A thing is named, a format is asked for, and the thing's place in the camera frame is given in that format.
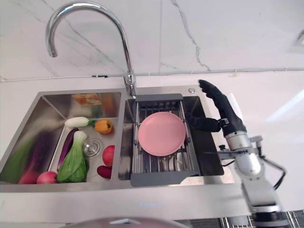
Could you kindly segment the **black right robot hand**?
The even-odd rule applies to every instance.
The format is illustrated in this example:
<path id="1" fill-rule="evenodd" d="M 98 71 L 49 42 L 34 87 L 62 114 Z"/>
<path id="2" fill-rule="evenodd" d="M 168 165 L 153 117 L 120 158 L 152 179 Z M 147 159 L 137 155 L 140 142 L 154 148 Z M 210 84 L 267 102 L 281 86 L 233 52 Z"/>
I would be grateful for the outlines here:
<path id="1" fill-rule="evenodd" d="M 190 113 L 185 113 L 185 118 L 190 126 L 203 132 L 213 133 L 222 130 L 224 136 L 237 131 L 247 131 L 243 121 L 234 112 L 228 98 L 215 85 L 200 79 L 199 86 L 202 92 L 213 100 L 218 109 L 220 119 L 195 117 Z"/>

